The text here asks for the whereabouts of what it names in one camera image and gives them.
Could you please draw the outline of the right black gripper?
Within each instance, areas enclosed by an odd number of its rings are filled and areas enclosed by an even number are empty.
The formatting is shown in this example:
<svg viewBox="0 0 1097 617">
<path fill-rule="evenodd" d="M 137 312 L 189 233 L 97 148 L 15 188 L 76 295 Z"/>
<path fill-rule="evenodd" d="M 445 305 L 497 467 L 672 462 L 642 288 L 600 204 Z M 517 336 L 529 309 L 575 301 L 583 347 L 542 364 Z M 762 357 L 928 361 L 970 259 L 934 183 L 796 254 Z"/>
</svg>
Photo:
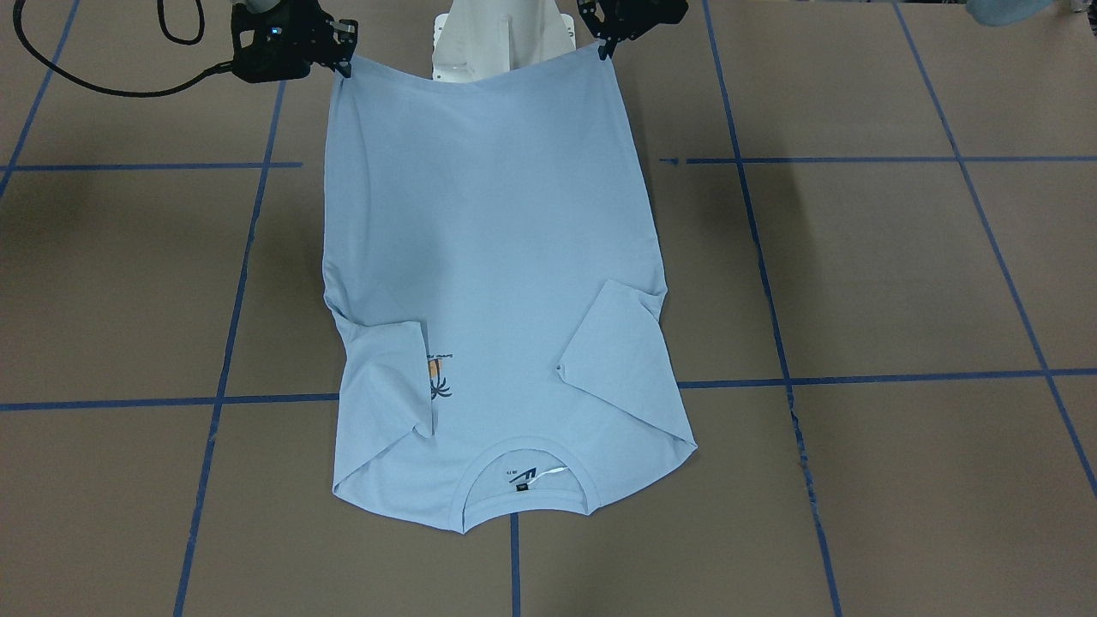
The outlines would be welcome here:
<svg viewBox="0 0 1097 617">
<path fill-rule="evenodd" d="M 317 1 L 250 1 L 249 29 L 255 31 L 252 43 L 262 51 L 336 60 L 336 71 L 351 78 L 353 54 L 344 54 L 344 45 L 357 45 L 357 20 L 336 20 Z"/>
</svg>

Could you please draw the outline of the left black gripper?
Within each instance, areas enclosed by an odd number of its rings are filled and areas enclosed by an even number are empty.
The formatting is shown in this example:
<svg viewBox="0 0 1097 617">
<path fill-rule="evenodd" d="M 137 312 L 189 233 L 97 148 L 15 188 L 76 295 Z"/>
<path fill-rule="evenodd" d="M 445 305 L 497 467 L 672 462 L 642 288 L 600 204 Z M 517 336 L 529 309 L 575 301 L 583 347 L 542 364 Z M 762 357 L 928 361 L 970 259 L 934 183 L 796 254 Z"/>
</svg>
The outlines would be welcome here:
<svg viewBox="0 0 1097 617">
<path fill-rule="evenodd" d="M 601 60 L 614 55 L 620 40 L 637 40 L 657 25 L 681 23 L 688 9 L 688 1 L 578 1 L 578 16 L 601 40 Z"/>
</svg>

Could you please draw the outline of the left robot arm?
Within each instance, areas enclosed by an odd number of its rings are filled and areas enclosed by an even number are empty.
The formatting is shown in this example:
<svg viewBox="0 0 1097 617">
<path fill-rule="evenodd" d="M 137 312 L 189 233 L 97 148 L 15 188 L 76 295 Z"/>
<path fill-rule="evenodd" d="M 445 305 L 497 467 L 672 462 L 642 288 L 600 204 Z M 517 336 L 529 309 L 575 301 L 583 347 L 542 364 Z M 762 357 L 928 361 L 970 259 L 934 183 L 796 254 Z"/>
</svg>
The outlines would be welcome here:
<svg viewBox="0 0 1097 617">
<path fill-rule="evenodd" d="M 985 27 L 1006 27 L 1034 16 L 1051 1 L 966 1 L 968 15 Z M 577 1 L 583 23 L 601 40 L 599 57 L 614 55 L 623 40 L 638 40 L 658 25 L 677 25 L 689 11 L 688 1 Z"/>
</svg>

